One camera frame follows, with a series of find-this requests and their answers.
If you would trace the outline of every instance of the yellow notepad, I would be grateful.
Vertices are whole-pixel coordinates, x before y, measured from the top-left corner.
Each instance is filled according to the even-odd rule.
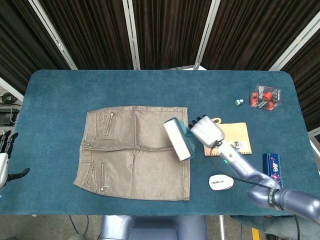
[[[248,129],[245,122],[217,124],[224,132],[224,140],[230,142],[241,154],[252,154],[249,142]],[[218,156],[216,148],[211,149],[204,146],[204,155]]]

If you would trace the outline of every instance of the dark curtain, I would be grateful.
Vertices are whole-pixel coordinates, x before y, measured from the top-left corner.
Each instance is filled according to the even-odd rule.
[[[133,0],[141,69],[195,63],[211,0]]]
[[[268,70],[319,11],[319,0],[222,0],[201,66]]]
[[[282,71],[293,78],[307,130],[320,127],[320,30]]]
[[[39,69],[69,69],[28,0],[0,2],[0,77],[24,94]]]
[[[79,69],[133,69],[121,0],[40,0]]]

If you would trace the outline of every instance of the cable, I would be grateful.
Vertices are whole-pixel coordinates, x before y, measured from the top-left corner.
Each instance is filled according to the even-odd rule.
[[[10,92],[6,92],[5,94],[3,94],[1,96],[1,103],[0,105],[13,105],[15,103],[15,101],[17,101],[18,98],[16,98],[15,96],[13,96]]]
[[[296,224],[297,240],[300,240],[300,226],[299,226],[299,222],[298,222],[298,217],[295,214],[293,216],[294,216],[295,224]]]
[[[218,167],[213,161],[212,161],[213,165],[220,171],[222,172],[222,174],[232,178],[232,179],[235,179],[235,180],[238,180],[240,182],[244,182],[244,183],[247,183],[247,184],[252,184],[252,185],[257,185],[257,186],[260,186],[260,187],[263,187],[263,188],[267,188],[267,189],[272,189],[272,187],[270,186],[267,186],[267,185],[263,185],[261,183],[257,183],[257,182],[253,182],[253,181],[247,181],[247,180],[244,180],[244,179],[241,179],[241,178],[238,178],[236,176],[232,176],[232,175],[229,175],[227,173],[225,173],[225,171],[221,170],[220,167]]]
[[[74,223],[74,221],[72,220],[71,215],[69,215],[69,219],[70,219],[70,221],[71,221],[71,223],[72,223],[72,226],[73,226],[75,232],[76,232],[77,234],[79,234],[79,231],[77,230],[77,228],[76,228],[76,226],[75,226],[75,223]],[[89,216],[87,215],[87,216],[86,216],[86,227],[85,227],[85,231],[84,231],[83,237],[86,236],[86,234],[87,234],[87,232],[88,232],[88,228],[89,228]]]
[[[74,221],[72,221],[71,215],[69,215],[69,218],[70,218],[70,221],[71,221],[71,223],[72,223],[72,226],[73,226],[75,232],[76,232],[77,234],[79,234],[79,232],[78,232],[78,230],[77,230],[77,228],[76,228],[76,226],[75,226],[75,224],[74,224]]]
[[[241,223],[241,230],[240,230],[240,240],[243,240],[243,237],[242,237],[242,223]]]
[[[89,216],[87,215],[87,216],[86,216],[86,228],[85,228],[83,237],[86,236],[86,234],[87,234],[87,232],[88,232],[88,228],[89,228]]]
[[[10,108],[10,122],[15,124],[17,121],[12,121],[12,108]]]

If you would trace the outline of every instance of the blue box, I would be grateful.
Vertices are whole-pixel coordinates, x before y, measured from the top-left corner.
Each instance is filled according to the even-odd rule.
[[[263,158],[263,172],[274,179],[281,188],[284,188],[283,178],[282,178],[282,168],[280,155],[277,153],[265,153]]]

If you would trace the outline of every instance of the white frame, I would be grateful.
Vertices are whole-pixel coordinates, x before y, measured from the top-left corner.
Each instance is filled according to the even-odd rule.
[[[282,53],[278,60],[275,61],[275,63],[270,67],[269,71],[280,71],[319,29],[320,11]]]
[[[194,70],[194,65],[192,65],[190,68],[185,68],[183,70]],[[197,70],[206,71],[207,69],[200,65]]]
[[[317,127],[311,131],[308,131],[309,138],[320,135],[320,127]]]
[[[178,66],[178,67],[173,67],[173,68],[169,68],[168,70],[193,70],[193,65],[189,65],[189,66]]]
[[[46,14],[45,10],[41,6],[38,0],[28,0],[31,7],[35,11],[36,15],[42,22],[43,26],[47,30],[48,34],[52,38],[53,42],[55,43],[56,47],[59,49],[60,53],[62,54],[64,60],[69,65],[70,69],[78,70],[74,60],[71,58],[64,42],[62,41],[61,37],[59,36],[56,28],[50,21],[48,15]]]
[[[132,3],[132,0],[122,0],[122,4],[123,4],[126,29],[128,32],[133,69],[140,70],[138,39],[137,39],[137,32],[136,32],[136,22],[135,22],[133,3]]]
[[[199,45],[199,50],[198,50],[198,53],[196,55],[195,62],[193,65],[193,70],[198,70],[200,67],[200,64],[202,62],[202,58],[204,56],[204,53],[205,53],[205,50],[206,50],[206,47],[208,44],[210,33],[211,33],[212,27],[214,25],[215,19],[216,19],[219,5],[220,5],[220,0],[212,0],[211,1],[209,13],[206,18],[201,42]]]
[[[320,151],[316,148],[316,146],[314,145],[314,143],[309,139],[310,141],[310,145],[313,148],[313,150],[315,151],[315,153],[320,157]]]
[[[17,99],[19,99],[21,102],[24,101],[24,96],[20,92],[18,92],[13,86],[7,83],[2,77],[0,77],[0,86],[3,87],[9,93],[11,93],[13,96],[15,96]]]

